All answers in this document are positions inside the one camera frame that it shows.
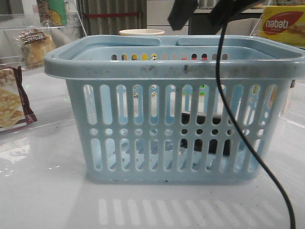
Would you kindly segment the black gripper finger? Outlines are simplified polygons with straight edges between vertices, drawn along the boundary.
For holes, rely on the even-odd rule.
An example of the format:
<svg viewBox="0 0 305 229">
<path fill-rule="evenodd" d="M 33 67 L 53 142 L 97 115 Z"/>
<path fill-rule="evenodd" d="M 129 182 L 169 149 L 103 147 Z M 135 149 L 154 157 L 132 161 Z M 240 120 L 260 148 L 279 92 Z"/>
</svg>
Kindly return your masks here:
<svg viewBox="0 0 305 229">
<path fill-rule="evenodd" d="M 181 30 L 198 7 L 197 0 L 175 0 L 167 18 L 173 31 Z"/>
<path fill-rule="evenodd" d="M 262 2 L 263 0 L 220 0 L 208 14 L 208 21 L 212 27 L 221 28 L 236 14 Z"/>
</svg>

